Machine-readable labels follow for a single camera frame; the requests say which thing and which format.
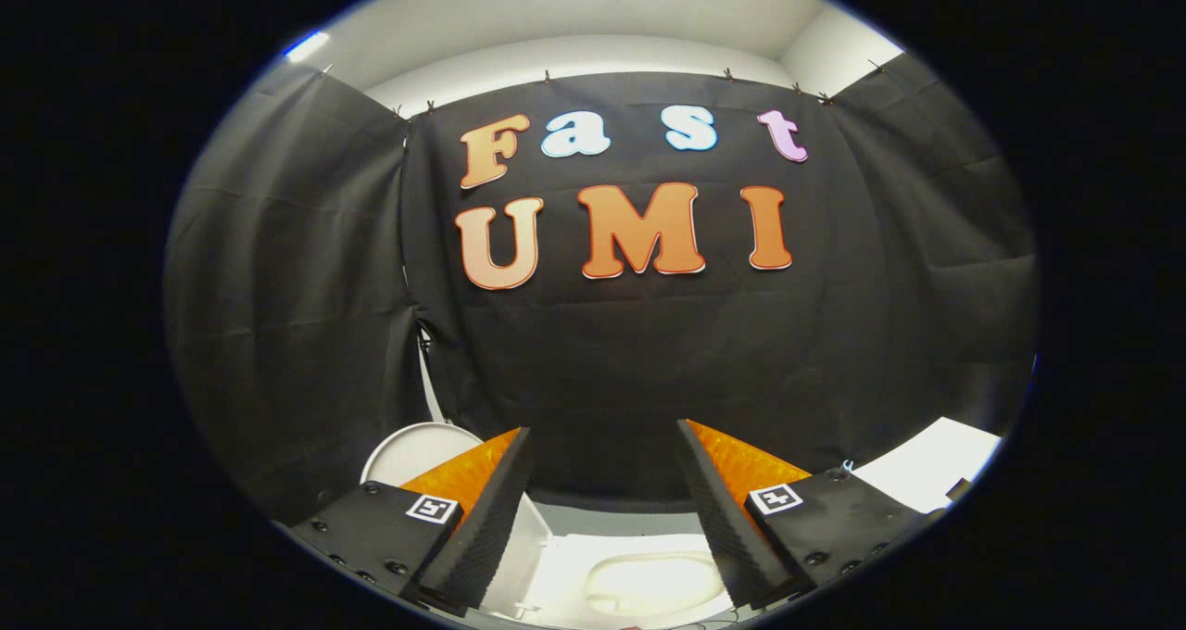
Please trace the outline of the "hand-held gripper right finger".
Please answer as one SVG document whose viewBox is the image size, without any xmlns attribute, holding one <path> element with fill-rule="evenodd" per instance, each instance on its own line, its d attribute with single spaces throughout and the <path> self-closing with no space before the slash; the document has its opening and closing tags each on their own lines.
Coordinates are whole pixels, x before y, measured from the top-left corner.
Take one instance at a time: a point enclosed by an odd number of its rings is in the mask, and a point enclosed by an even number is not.
<svg viewBox="0 0 1186 630">
<path fill-rule="evenodd" d="M 831 586 L 927 524 L 925 513 L 844 467 L 809 473 L 687 419 L 676 431 L 700 528 L 737 606 Z"/>
</svg>

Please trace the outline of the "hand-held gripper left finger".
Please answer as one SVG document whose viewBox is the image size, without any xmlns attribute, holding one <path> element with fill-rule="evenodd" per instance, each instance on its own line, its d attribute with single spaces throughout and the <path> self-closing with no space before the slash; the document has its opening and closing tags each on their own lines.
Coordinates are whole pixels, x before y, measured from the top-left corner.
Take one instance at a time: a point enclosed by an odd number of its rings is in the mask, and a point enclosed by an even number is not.
<svg viewBox="0 0 1186 630">
<path fill-rule="evenodd" d="M 408 605 L 482 605 L 510 542 L 533 462 L 517 427 L 410 481 L 364 481 L 289 528 L 310 554 Z"/>
</svg>

